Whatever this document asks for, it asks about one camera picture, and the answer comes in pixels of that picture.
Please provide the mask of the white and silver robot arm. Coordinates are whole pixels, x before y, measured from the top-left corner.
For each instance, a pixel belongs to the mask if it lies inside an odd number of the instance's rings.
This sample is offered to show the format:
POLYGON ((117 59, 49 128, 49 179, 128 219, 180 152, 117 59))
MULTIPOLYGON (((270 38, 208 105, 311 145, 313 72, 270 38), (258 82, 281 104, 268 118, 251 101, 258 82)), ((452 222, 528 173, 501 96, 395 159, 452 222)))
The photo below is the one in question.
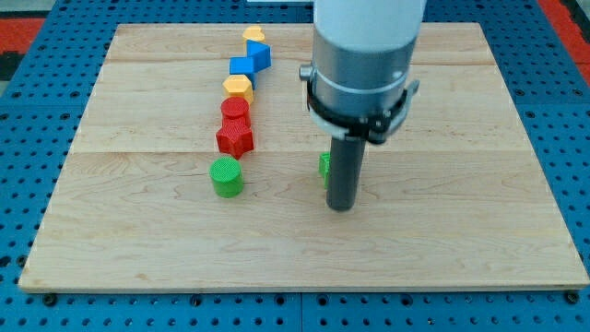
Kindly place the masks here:
POLYGON ((426 0, 316 0, 312 61, 300 68, 314 122, 335 139, 383 144, 405 121, 426 0))

